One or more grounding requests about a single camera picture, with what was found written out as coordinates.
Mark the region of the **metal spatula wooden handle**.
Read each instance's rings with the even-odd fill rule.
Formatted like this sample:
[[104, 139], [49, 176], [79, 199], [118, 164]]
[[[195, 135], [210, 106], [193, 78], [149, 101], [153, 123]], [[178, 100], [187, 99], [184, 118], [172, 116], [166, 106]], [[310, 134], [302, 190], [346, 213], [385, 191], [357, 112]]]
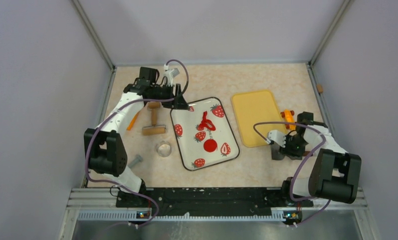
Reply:
[[304, 151], [302, 156], [288, 156], [280, 151], [280, 146], [277, 145], [276, 143], [272, 144], [270, 148], [271, 148], [271, 159], [274, 161], [281, 161], [285, 157], [288, 157], [291, 160], [301, 161], [305, 156], [307, 156], [310, 153], [310, 151]]

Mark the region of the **red dough scrap strip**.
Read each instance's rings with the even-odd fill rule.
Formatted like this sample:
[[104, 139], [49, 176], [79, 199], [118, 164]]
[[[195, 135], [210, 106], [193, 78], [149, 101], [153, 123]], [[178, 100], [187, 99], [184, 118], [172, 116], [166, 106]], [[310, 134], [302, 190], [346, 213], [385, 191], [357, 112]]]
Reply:
[[204, 129], [207, 129], [209, 131], [215, 131], [216, 130], [216, 126], [214, 125], [214, 123], [207, 118], [208, 112], [204, 111], [203, 115], [202, 115], [202, 120], [200, 122], [200, 124], [197, 125], [196, 129], [201, 131]]

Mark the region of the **wooden double-ended rolling pin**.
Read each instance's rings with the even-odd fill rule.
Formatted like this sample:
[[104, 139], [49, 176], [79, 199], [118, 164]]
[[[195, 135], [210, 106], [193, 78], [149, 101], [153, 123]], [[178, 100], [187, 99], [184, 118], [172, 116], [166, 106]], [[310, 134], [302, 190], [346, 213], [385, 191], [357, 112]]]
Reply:
[[142, 127], [142, 135], [162, 135], [166, 133], [167, 127], [165, 124], [158, 124], [158, 111], [161, 108], [160, 102], [150, 102], [147, 104], [147, 110], [150, 112], [151, 123], [148, 126]]

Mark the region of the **strawberry print white tray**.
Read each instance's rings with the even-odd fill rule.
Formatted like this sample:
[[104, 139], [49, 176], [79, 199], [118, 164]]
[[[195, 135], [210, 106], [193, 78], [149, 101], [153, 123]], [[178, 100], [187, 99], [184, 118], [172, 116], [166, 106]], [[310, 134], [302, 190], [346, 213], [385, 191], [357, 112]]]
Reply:
[[[220, 99], [208, 97], [188, 103], [188, 110], [172, 109], [170, 117], [177, 140], [182, 164], [189, 171], [234, 160], [240, 155], [240, 148]], [[197, 130], [203, 112], [216, 126], [215, 131]], [[208, 139], [217, 142], [217, 150], [206, 152], [203, 144]]]

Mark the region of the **metal ring cutter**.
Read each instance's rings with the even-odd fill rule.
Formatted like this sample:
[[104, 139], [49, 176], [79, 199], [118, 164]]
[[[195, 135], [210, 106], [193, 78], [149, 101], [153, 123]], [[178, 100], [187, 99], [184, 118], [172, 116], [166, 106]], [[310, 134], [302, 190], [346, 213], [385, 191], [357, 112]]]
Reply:
[[156, 144], [155, 151], [158, 156], [166, 158], [172, 153], [172, 147], [169, 142], [163, 140]]

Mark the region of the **red dough disc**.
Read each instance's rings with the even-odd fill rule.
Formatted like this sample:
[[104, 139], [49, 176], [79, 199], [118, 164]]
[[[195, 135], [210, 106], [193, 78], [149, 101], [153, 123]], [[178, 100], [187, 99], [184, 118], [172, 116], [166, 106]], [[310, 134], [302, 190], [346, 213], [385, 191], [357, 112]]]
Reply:
[[217, 142], [214, 139], [208, 139], [204, 142], [203, 148], [206, 152], [212, 153], [217, 150]]

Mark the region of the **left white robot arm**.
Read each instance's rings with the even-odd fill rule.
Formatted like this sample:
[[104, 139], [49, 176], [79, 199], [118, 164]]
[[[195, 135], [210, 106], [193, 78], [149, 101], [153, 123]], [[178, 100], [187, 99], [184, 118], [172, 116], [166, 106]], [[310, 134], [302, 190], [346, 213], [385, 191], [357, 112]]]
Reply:
[[147, 193], [141, 189], [142, 179], [128, 167], [128, 156], [122, 136], [146, 103], [161, 103], [169, 109], [187, 110], [182, 94], [186, 88], [174, 83], [177, 68], [164, 66], [163, 80], [158, 83], [159, 71], [141, 67], [139, 76], [122, 92], [118, 104], [96, 127], [84, 132], [85, 170], [104, 175], [104, 182], [119, 185], [128, 193], [128, 201], [136, 207], [145, 204]]

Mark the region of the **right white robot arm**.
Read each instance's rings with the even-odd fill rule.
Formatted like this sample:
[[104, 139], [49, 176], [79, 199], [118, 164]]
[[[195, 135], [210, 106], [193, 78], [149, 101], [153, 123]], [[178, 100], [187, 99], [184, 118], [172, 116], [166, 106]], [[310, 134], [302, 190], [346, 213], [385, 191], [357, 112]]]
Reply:
[[360, 156], [342, 148], [327, 125], [315, 121], [310, 112], [300, 113], [295, 124], [296, 133], [286, 135], [280, 153], [292, 160], [300, 160], [300, 167], [311, 155], [316, 156], [316, 160], [309, 177], [299, 179], [296, 172], [287, 179], [289, 187], [280, 192], [281, 202], [293, 206], [310, 198], [322, 198], [353, 203], [358, 190]]

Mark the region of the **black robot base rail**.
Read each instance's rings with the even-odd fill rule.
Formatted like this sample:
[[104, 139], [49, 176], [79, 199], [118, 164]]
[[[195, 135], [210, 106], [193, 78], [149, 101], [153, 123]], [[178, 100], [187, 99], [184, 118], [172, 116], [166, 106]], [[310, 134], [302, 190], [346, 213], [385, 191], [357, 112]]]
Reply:
[[156, 187], [140, 196], [120, 191], [116, 200], [118, 208], [158, 210], [160, 217], [260, 217], [296, 206], [279, 187]]

